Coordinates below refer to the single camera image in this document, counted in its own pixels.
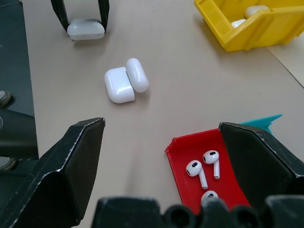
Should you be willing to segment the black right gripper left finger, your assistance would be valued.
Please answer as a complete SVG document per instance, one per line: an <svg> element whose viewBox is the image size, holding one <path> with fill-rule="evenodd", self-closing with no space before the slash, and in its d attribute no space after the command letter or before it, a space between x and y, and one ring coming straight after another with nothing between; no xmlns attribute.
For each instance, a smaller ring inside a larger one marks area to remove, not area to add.
<svg viewBox="0 0 304 228"><path fill-rule="evenodd" d="M105 119L68 128L41 158L0 171L3 228L71 228L84 218L96 179Z"/></svg>

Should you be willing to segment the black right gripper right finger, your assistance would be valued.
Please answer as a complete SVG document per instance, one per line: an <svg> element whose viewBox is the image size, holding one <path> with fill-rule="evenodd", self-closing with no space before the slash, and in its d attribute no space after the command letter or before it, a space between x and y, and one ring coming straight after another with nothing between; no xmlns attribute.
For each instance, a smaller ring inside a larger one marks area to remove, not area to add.
<svg viewBox="0 0 304 228"><path fill-rule="evenodd" d="M219 131L236 180L249 204L271 195L302 195L304 163L266 130L221 122Z"/></svg>

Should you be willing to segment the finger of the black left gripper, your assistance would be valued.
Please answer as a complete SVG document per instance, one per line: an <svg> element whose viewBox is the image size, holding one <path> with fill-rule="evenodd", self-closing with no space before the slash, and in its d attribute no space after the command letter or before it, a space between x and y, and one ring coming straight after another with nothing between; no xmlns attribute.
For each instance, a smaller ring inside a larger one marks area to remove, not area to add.
<svg viewBox="0 0 304 228"><path fill-rule="evenodd" d="M106 31L109 17L109 0L98 0L98 5L101 17L101 24Z"/></svg>
<svg viewBox="0 0 304 228"><path fill-rule="evenodd" d="M63 29L67 31L69 26L67 11L63 0L51 0L53 11L55 12Z"/></svg>

